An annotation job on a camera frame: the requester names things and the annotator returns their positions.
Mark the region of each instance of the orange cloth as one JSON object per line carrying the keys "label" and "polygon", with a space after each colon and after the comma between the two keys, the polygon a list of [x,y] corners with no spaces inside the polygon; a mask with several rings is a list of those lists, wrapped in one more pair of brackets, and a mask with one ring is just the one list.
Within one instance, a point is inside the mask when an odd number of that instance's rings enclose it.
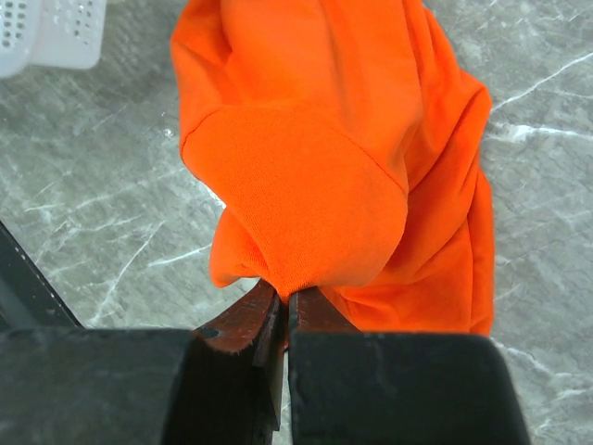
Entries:
{"label": "orange cloth", "polygon": [[364,330],[488,334],[491,107],[420,0],[190,0],[187,168],[227,205],[217,286],[320,286]]}

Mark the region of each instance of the clothing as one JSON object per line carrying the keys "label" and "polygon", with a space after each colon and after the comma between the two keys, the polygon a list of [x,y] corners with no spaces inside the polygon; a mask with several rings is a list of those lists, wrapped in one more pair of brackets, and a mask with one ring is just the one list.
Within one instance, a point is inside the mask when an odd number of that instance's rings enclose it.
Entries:
{"label": "clothing", "polygon": [[319,286],[364,330],[493,319],[486,88],[420,0],[190,0],[181,155],[226,204],[210,272]]}

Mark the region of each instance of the perforated basket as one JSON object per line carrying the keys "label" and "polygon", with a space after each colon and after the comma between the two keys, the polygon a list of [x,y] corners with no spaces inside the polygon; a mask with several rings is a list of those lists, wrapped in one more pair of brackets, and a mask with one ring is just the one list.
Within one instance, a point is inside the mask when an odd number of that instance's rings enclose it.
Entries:
{"label": "perforated basket", "polygon": [[0,77],[27,64],[89,69],[101,55],[107,0],[0,0]]}

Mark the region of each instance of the orange shirt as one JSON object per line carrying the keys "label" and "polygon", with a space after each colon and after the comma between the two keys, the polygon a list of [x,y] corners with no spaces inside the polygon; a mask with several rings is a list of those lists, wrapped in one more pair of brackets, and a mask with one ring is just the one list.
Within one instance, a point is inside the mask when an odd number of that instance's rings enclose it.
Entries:
{"label": "orange shirt", "polygon": [[171,52],[183,161],[227,205],[217,286],[319,286],[360,329],[488,334],[491,101],[421,0],[190,0]]}

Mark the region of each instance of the marble floor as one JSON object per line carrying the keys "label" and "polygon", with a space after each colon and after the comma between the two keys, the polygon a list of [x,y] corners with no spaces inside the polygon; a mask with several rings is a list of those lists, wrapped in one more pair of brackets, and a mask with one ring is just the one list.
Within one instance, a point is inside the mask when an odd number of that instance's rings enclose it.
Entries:
{"label": "marble floor", "polygon": [[[425,3],[495,102],[493,338],[534,443],[593,443],[593,5]],[[113,1],[95,70],[0,82],[0,219],[88,326],[194,327],[250,286],[208,281],[222,204],[178,156],[183,4]]]}

